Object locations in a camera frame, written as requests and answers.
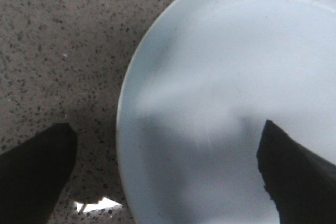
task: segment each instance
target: ceramic plate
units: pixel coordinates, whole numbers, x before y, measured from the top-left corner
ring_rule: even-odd
[[[120,96],[136,222],[279,223],[257,168],[266,119],[336,163],[336,0],[176,0]]]

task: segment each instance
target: speckled countertop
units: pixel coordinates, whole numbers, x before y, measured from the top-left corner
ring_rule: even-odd
[[[135,47],[171,1],[0,0],[0,153],[54,122],[79,136],[49,223],[134,223],[115,155],[118,96]],[[103,196],[122,208],[77,214],[74,201]]]

